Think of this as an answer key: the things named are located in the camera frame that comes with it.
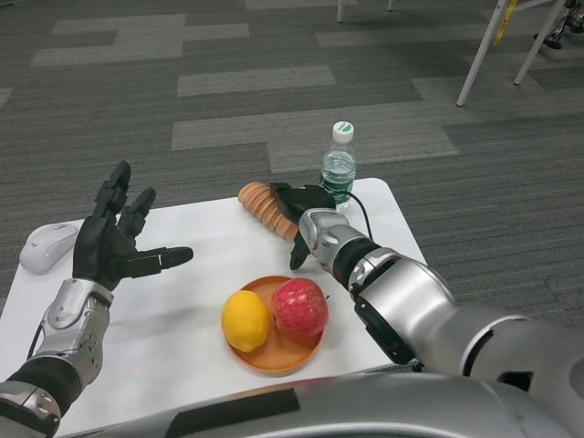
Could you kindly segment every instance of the red apple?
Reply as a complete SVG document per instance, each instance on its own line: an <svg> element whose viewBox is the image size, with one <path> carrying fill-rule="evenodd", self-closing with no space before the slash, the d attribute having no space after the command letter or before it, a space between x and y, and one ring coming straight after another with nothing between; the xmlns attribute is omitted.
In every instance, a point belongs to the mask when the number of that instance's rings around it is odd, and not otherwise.
<svg viewBox="0 0 584 438"><path fill-rule="evenodd" d="M287 335L309 338L329 321L329 308L322 290L306 278L288 280L272 296L277 327Z"/></svg>

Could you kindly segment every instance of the white bottle cap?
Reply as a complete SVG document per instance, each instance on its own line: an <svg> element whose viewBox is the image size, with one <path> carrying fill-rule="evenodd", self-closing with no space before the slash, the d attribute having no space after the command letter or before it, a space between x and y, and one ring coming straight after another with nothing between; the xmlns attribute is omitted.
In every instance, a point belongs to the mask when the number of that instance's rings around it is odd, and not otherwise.
<svg viewBox="0 0 584 438"><path fill-rule="evenodd" d="M347 121L338 121L332 127L332 138L339 143L348 143L353 140L355 128Z"/></svg>

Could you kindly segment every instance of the robotic arm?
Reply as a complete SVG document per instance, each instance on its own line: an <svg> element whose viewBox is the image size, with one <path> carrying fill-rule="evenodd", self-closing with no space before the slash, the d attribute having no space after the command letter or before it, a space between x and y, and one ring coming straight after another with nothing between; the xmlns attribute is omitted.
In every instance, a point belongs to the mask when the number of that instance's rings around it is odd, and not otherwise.
<svg viewBox="0 0 584 438"><path fill-rule="evenodd" d="M102 184L95 210L75 243L73 278L63 282L42 317L25 364L0 383L0 435L53 436L71 403L99 375L112 291L118 283L126 277L159 274L193 258L187 247L136 249L136 236L156 192L146 189L124 207L129 181L130 166L120 162ZM40 331L43 341L33 355Z"/></svg>
<svg viewBox="0 0 584 438"><path fill-rule="evenodd" d="M272 191L298 224L292 259L305 245L349 291L366 330L393 362L416 358L430 372L516 386L584 437L582 332L501 309L459 307L431 268L375 244L333 208L311 208L322 205L314 187L276 184ZM297 199L308 207L299 219L298 203L291 205Z"/></svg>

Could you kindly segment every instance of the water bottle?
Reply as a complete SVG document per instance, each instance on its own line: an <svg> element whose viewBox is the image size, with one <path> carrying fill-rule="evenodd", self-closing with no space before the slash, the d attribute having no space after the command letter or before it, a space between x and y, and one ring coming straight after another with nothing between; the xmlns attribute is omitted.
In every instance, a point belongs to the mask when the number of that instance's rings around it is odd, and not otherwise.
<svg viewBox="0 0 584 438"><path fill-rule="evenodd" d="M351 146L354 132L353 125L347 121L335 123L332 128L332 145L325 154L320 171L320 185L333 194L338 211L347 208L350 198L336 191L350 192L357 171L357 160Z"/></svg>

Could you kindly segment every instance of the computer mouse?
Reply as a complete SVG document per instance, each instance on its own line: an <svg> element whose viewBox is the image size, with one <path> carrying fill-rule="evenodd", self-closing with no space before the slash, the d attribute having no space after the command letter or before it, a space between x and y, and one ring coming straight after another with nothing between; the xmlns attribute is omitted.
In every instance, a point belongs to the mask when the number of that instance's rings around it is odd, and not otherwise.
<svg viewBox="0 0 584 438"><path fill-rule="evenodd" d="M75 244L78 229L69 224L46 225L28 237L20 264L37 275L45 274Z"/></svg>

